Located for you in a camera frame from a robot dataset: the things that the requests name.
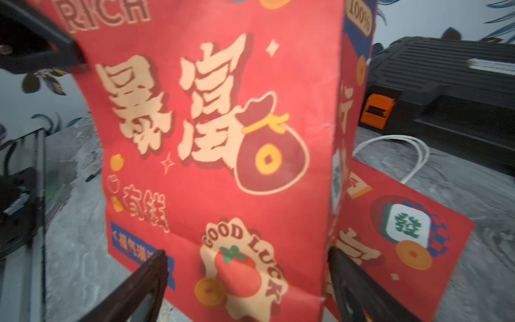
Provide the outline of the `red paper bag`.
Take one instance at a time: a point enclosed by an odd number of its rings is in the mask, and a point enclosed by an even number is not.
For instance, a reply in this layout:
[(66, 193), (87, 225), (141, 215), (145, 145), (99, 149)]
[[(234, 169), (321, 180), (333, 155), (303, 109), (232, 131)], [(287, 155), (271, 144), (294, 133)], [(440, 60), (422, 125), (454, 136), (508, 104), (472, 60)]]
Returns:
[(376, 1), (34, 1), (87, 59), (109, 253), (193, 321), (320, 321)]
[[(432, 321), (473, 231), (465, 216), (354, 159), (333, 141), (329, 250), (348, 255), (419, 321)], [(338, 320), (328, 272), (325, 313)]]

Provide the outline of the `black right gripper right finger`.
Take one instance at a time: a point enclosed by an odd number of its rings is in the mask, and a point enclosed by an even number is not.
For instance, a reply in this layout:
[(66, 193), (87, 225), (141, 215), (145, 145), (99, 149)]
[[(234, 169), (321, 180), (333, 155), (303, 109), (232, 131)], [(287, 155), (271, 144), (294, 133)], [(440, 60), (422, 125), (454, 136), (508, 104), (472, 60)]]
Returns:
[(420, 320), (335, 246), (328, 264), (339, 321)]

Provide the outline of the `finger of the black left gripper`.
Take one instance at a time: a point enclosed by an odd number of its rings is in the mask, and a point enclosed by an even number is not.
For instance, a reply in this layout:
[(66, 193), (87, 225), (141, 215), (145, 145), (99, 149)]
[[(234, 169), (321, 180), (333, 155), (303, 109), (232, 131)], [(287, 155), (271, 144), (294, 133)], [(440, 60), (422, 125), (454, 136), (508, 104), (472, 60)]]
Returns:
[(79, 43), (27, 1), (1, 2), (1, 68), (27, 74), (86, 63)]

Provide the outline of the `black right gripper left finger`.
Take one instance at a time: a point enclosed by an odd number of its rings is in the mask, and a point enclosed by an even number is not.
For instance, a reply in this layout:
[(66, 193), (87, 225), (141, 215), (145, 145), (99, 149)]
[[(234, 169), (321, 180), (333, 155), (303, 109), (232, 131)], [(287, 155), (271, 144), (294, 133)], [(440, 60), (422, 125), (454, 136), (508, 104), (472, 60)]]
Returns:
[(80, 320), (156, 321), (168, 282), (168, 258), (158, 250)]

